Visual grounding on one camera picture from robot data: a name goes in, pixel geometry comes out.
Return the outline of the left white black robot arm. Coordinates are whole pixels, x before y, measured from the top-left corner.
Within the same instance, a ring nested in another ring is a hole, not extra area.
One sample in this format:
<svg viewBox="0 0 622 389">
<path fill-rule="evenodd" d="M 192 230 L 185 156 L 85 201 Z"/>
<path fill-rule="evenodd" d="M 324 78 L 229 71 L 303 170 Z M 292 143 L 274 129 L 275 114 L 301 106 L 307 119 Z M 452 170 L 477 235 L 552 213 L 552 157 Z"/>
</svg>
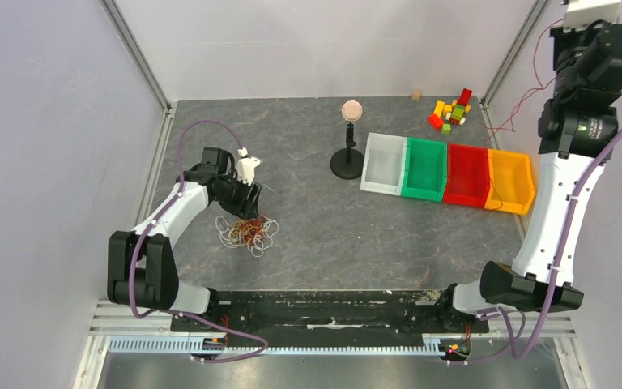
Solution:
<svg viewBox="0 0 622 389">
<path fill-rule="evenodd" d="M 219 326 L 222 310 L 212 303 L 215 290 L 180 280 L 173 248 L 196 216 L 212 203 L 241 219 L 258 218 L 261 186 L 254 181 L 262 163 L 245 149 L 206 147 L 202 159 L 177 177 L 168 197 L 130 231 L 109 239 L 107 296 L 136 309 L 190 313 L 203 331 Z"/>
</svg>

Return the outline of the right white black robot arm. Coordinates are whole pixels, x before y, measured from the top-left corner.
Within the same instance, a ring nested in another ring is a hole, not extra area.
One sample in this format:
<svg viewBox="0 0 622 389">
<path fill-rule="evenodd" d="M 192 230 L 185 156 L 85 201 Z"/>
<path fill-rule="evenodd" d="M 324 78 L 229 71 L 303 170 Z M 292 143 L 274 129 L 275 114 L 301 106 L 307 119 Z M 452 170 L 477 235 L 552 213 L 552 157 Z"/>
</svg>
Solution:
<svg viewBox="0 0 622 389">
<path fill-rule="evenodd" d="M 491 261 L 479 280 L 452 284 L 435 309 L 437 324 L 459 329 L 468 315 L 499 306 L 521 312 L 578 309 L 573 257 L 592 190 L 619 132 L 622 24 L 553 28 L 554 92 L 538 121 L 539 189 L 522 247 L 509 265 Z"/>
</svg>

